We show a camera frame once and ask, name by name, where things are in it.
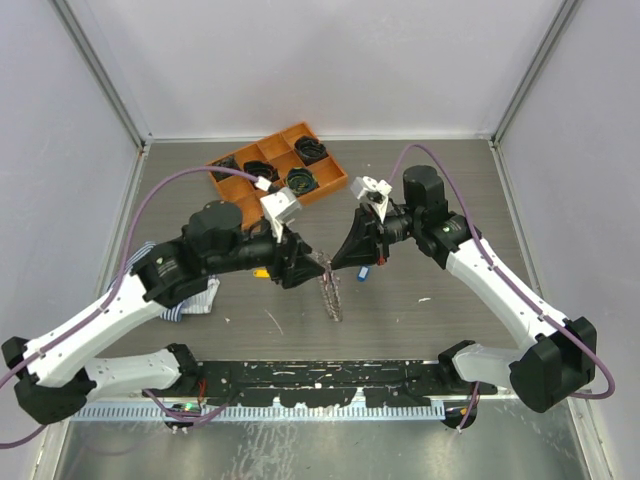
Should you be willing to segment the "key with yellow tag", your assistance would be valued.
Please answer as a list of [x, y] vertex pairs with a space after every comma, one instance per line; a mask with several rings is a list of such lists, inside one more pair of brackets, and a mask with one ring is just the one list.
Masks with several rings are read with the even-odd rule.
[[270, 274], [266, 269], [255, 269], [253, 276], [260, 279], [270, 279]]

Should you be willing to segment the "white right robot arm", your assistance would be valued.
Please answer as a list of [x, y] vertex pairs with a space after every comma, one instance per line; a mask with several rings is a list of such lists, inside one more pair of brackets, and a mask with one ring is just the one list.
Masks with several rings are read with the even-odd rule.
[[444, 390], [459, 394], [473, 382], [509, 388], [529, 409], [544, 413], [594, 379], [594, 325], [584, 317], [568, 319], [528, 288], [465, 216], [449, 210], [444, 182], [434, 168], [405, 170], [400, 205], [384, 180], [358, 177], [351, 190], [360, 204], [331, 261], [333, 269], [383, 265], [391, 245], [412, 240], [469, 287], [514, 339], [512, 349], [463, 340], [439, 354]]

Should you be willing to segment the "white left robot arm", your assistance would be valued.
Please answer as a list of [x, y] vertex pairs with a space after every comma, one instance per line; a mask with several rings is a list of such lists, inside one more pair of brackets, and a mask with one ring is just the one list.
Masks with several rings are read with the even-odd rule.
[[324, 274], [312, 249], [285, 228], [242, 231], [242, 212], [213, 201], [193, 214], [179, 237], [155, 245], [126, 271], [120, 284], [58, 329], [37, 339], [13, 337], [2, 345], [18, 380], [19, 406], [37, 423], [71, 417], [86, 404], [145, 389], [170, 389], [178, 396], [200, 384], [198, 364], [182, 344], [155, 353], [104, 359], [100, 352], [137, 326], [205, 291], [209, 279], [264, 267], [284, 289]]

